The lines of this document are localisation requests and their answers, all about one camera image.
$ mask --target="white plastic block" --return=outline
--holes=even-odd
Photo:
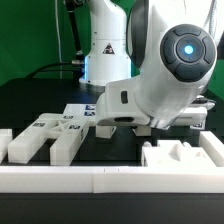
[[[149,126],[137,126],[136,129],[132,129],[136,136],[151,136],[152,130]]]
[[[69,166],[89,130],[88,119],[72,121],[50,148],[51,165]]]
[[[184,147],[180,141],[159,140],[157,147],[142,147],[142,164],[147,167],[216,167],[203,148]]]
[[[95,104],[67,104],[63,112],[63,117],[88,118],[89,126],[96,125],[96,105]]]
[[[0,163],[7,154],[8,144],[12,141],[11,129],[0,129]]]
[[[54,120],[36,120],[8,146],[8,159],[11,163],[27,164],[47,140],[45,130],[56,125]]]
[[[116,131],[115,126],[98,126],[96,125],[96,137],[110,139]]]
[[[129,192],[129,167],[104,167],[94,173],[94,193]]]
[[[204,148],[216,166],[224,167],[224,145],[212,132],[200,132],[199,145]]]

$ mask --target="sticker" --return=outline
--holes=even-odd
[[[64,119],[73,119],[74,116],[64,116]]]
[[[81,131],[81,141],[83,140],[84,136],[83,136],[83,129]]]
[[[35,123],[34,127],[43,127],[46,123]]]
[[[110,43],[109,43],[109,44],[107,45],[107,47],[104,49],[103,54],[115,54],[115,53],[114,53],[114,50],[113,50],[113,48],[112,48],[112,46],[111,46]]]
[[[204,130],[205,129],[205,120],[201,124],[191,125],[190,128],[195,129],[195,130]]]
[[[86,111],[84,116],[88,116],[88,117],[91,117],[91,116],[95,116],[95,112],[92,112],[92,111]]]
[[[69,129],[75,129],[75,130],[79,130],[81,128],[81,126],[78,126],[78,125],[71,125],[69,127]]]
[[[96,105],[86,105],[86,110],[95,110]]]

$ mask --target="green wall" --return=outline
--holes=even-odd
[[[127,14],[134,0],[113,0]],[[36,68],[59,61],[54,0],[0,1],[0,85],[13,78],[25,77]],[[58,0],[63,61],[75,55],[68,16],[63,0]],[[88,7],[76,12],[83,51],[90,50]],[[218,61],[210,89],[224,99],[224,62]],[[47,75],[59,78],[59,73]]]

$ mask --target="white foam holder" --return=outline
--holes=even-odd
[[[57,132],[48,134],[57,137]],[[224,145],[211,132],[201,132],[199,143],[200,147],[192,147],[178,140],[159,140],[152,147],[146,142],[143,167],[1,166],[0,192],[224,193]]]
[[[47,139],[56,139],[50,148],[50,163],[68,166],[89,130],[89,120],[61,114],[42,114],[8,145],[10,163],[27,164]]]
[[[203,148],[184,147],[177,140],[159,140],[157,147],[142,147],[142,166],[151,168],[216,167]]]
[[[0,163],[7,154],[8,144],[12,141],[11,129],[0,129]]]

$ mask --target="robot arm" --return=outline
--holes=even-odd
[[[214,70],[223,2],[136,1],[128,48],[140,76],[107,84],[97,102],[98,124],[164,128],[181,116]]]

